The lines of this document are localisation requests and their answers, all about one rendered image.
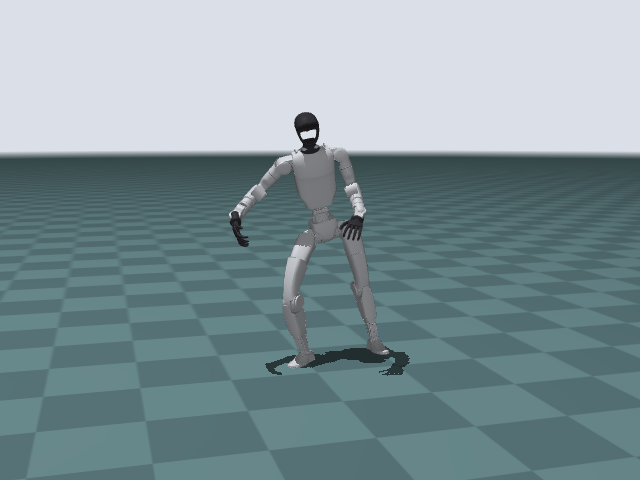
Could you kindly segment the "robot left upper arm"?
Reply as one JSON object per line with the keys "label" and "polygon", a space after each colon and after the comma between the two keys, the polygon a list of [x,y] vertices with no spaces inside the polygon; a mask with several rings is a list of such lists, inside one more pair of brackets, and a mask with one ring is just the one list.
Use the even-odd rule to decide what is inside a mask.
{"label": "robot left upper arm", "polygon": [[334,161],[340,163],[338,168],[340,170],[342,178],[346,183],[346,186],[343,188],[347,197],[350,198],[353,194],[357,194],[358,190],[356,187],[355,174],[349,155],[347,151],[342,147],[332,147],[330,148],[330,150],[334,156]]}

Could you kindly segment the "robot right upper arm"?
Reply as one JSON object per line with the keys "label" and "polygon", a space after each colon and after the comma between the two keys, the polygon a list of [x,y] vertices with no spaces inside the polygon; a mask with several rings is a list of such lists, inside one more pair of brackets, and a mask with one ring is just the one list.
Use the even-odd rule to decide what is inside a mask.
{"label": "robot right upper arm", "polygon": [[258,186],[251,192],[256,201],[261,201],[266,195],[266,190],[270,188],[281,175],[287,175],[292,170],[292,155],[278,158],[268,172],[263,176]]}

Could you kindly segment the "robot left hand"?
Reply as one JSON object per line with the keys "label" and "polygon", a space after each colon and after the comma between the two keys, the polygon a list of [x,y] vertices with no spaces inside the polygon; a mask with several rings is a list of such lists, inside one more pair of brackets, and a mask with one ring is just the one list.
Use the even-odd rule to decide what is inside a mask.
{"label": "robot left hand", "polygon": [[362,232],[362,227],[363,227],[363,225],[362,225],[362,224],[363,224],[363,221],[364,221],[364,217],[363,217],[363,218],[361,218],[360,216],[358,216],[358,215],[354,215],[354,214],[353,214],[350,220],[345,221],[344,223],[342,223],[342,224],[340,225],[340,228],[339,228],[340,230],[341,230],[345,225],[347,225],[347,226],[346,226],[346,228],[345,228],[345,230],[344,230],[344,233],[343,233],[343,238],[345,237],[345,234],[346,234],[347,230],[350,228],[347,239],[348,239],[348,240],[350,239],[350,235],[351,235],[351,233],[352,233],[352,230],[353,230],[353,229],[355,229],[355,230],[354,230],[354,234],[353,234],[353,238],[352,238],[352,240],[354,240],[354,239],[355,239],[355,236],[356,236],[357,230],[359,230],[358,238],[357,238],[357,241],[359,241],[360,236],[361,236],[361,232]]}

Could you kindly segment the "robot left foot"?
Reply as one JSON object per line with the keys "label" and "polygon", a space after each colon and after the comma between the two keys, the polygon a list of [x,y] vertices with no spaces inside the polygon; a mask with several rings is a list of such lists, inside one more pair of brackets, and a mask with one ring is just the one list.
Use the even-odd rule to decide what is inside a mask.
{"label": "robot left foot", "polygon": [[380,340],[375,340],[375,338],[373,338],[374,342],[370,342],[370,339],[367,342],[367,349],[371,350],[371,352],[375,353],[375,354],[380,354],[380,355],[386,355],[389,354],[389,350],[383,345],[383,343]]}

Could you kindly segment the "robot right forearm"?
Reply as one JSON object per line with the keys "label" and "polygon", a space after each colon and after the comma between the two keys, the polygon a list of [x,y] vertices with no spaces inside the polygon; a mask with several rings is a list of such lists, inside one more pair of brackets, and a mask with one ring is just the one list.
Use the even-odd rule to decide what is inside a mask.
{"label": "robot right forearm", "polygon": [[[251,195],[251,192],[258,186],[253,186],[248,193],[243,197],[242,201],[235,207],[233,211],[237,211],[239,213],[239,217],[242,220],[243,217],[248,213],[248,211],[256,204],[256,198]],[[231,220],[231,211],[229,213],[229,219]]]}

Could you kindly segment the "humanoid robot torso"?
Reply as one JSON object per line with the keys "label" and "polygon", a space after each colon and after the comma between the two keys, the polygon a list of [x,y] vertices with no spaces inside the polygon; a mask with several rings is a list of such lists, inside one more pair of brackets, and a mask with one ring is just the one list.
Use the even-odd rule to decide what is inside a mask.
{"label": "humanoid robot torso", "polygon": [[294,149],[292,155],[292,173],[297,193],[308,209],[312,219],[308,221],[316,238],[316,244],[328,242],[339,237],[336,217],[330,214],[336,193],[334,156],[328,145],[317,145],[319,151],[304,154],[306,148]]}

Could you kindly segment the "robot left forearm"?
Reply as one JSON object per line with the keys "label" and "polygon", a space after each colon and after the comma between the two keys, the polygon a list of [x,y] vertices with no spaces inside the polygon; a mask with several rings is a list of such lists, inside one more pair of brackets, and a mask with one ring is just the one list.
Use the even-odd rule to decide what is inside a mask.
{"label": "robot left forearm", "polygon": [[363,196],[360,190],[359,185],[356,183],[356,187],[358,190],[357,194],[353,194],[350,197],[350,204],[352,205],[352,209],[354,211],[354,215],[358,215],[361,218],[365,217],[366,214],[366,208],[364,206],[364,200],[363,200]]}

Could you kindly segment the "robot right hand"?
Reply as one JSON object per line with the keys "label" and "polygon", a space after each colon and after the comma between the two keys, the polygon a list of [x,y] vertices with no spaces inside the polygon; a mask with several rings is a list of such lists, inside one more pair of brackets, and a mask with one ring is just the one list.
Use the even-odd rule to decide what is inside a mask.
{"label": "robot right hand", "polygon": [[[243,229],[241,225],[241,219],[239,217],[239,213],[237,211],[233,211],[231,213],[231,220],[230,220],[230,225],[232,226],[233,232],[235,237],[237,238],[238,243],[240,244],[240,246],[243,247],[248,247],[249,246],[249,242],[248,240],[244,240],[245,238],[248,238],[248,236],[243,236],[240,234],[240,230],[239,229]],[[244,239],[242,239],[244,238]]]}

